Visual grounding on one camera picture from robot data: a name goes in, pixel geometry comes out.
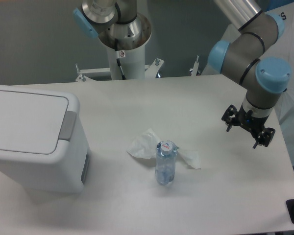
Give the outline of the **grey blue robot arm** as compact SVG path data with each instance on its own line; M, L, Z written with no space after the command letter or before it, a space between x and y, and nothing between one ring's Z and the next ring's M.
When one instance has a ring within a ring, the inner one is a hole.
M255 147L267 147L275 129L265 127L265 122L287 90L292 69L282 58L260 57L283 35L285 24L280 16L264 13L253 0L217 0L215 4L240 35L233 42L218 41L208 64L246 89L240 108L230 105L221 119L227 130L239 126L252 135Z

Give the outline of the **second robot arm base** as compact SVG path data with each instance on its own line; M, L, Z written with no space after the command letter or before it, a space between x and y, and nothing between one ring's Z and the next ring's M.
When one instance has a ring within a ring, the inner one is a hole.
M89 38L96 38L113 24L129 24L137 17L136 0L84 0L73 18Z

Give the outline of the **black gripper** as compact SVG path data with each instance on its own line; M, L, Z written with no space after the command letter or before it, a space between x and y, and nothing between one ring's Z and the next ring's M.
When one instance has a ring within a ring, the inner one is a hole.
M227 132L233 126L238 126L238 124L241 128L247 130L255 139L255 144L253 145L253 149L255 149L258 145L268 147L274 137L275 129L265 127L268 117L268 109L258 109L242 104L239 112L234 105L230 105L221 119L227 125Z

